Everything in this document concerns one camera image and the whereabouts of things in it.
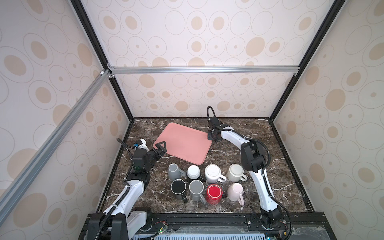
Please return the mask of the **pink rectangular tray mat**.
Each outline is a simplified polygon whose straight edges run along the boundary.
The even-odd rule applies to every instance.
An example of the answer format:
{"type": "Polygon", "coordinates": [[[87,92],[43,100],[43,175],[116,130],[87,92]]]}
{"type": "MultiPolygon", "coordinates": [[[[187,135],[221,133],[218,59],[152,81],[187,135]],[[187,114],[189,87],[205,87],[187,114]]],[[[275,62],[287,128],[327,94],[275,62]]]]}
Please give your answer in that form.
{"type": "Polygon", "coordinates": [[[198,166],[204,163],[212,145],[207,133],[176,123],[169,123],[153,145],[163,141],[167,154],[198,166]]]}

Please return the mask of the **white ribbed-bottom mug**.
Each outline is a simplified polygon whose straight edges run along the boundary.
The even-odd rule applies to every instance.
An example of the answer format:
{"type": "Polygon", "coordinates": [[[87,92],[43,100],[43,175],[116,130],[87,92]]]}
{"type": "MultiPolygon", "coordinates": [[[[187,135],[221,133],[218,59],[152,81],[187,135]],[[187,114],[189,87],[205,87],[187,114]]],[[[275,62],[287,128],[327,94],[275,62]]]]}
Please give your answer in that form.
{"type": "Polygon", "coordinates": [[[227,178],[222,175],[221,169],[215,164],[210,164],[205,168],[205,178],[208,183],[214,184],[217,182],[224,183],[227,178]]]}

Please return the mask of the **cream mug red inside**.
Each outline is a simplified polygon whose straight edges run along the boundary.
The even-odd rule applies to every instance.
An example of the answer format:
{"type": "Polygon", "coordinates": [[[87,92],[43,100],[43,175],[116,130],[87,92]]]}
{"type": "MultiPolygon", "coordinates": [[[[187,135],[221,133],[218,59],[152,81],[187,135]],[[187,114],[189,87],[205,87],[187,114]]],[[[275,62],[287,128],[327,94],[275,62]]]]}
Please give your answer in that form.
{"type": "Polygon", "coordinates": [[[231,182],[237,183],[239,181],[245,182],[248,177],[244,174],[244,169],[239,164],[232,164],[229,167],[227,179],[231,182]]]}

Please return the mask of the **pale pink mug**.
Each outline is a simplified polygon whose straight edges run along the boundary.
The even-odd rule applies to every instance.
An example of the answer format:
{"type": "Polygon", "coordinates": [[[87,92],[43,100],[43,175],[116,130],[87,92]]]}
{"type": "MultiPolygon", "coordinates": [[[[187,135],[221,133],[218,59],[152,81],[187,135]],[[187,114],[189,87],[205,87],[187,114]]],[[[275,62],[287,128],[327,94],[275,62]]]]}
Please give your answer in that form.
{"type": "Polygon", "coordinates": [[[244,206],[245,201],[243,198],[243,186],[239,183],[233,183],[227,189],[227,199],[232,202],[239,202],[241,206],[244,206]]]}

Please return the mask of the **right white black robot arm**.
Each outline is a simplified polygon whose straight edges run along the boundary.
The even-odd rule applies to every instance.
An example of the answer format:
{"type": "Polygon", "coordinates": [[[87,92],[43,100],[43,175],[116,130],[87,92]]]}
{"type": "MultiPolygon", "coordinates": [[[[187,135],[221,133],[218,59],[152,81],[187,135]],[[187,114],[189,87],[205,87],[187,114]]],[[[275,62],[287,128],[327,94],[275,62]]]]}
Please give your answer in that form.
{"type": "Polygon", "coordinates": [[[271,163],[271,155],[267,146],[259,140],[248,138],[227,124],[222,123],[216,116],[208,117],[208,139],[214,142],[227,140],[241,151],[242,167],[249,172],[256,186],[260,200],[262,226],[270,230],[284,220],[283,212],[288,217],[290,227],[283,234],[282,240],[288,240],[293,232],[293,225],[289,211],[273,195],[268,180],[267,168],[271,163]]]}

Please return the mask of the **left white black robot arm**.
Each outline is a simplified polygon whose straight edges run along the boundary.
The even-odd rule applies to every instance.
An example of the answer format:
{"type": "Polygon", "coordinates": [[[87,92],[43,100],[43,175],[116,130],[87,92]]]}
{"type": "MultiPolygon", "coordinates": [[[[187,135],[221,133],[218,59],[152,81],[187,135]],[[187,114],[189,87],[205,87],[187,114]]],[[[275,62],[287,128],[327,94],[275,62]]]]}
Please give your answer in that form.
{"type": "Polygon", "coordinates": [[[162,141],[149,150],[144,139],[133,146],[119,138],[117,141],[127,150],[131,160],[124,178],[125,187],[103,213],[92,215],[85,240],[131,240],[141,228],[152,228],[151,209],[134,209],[133,206],[149,185],[155,163],[167,153],[167,144],[162,141]]]}

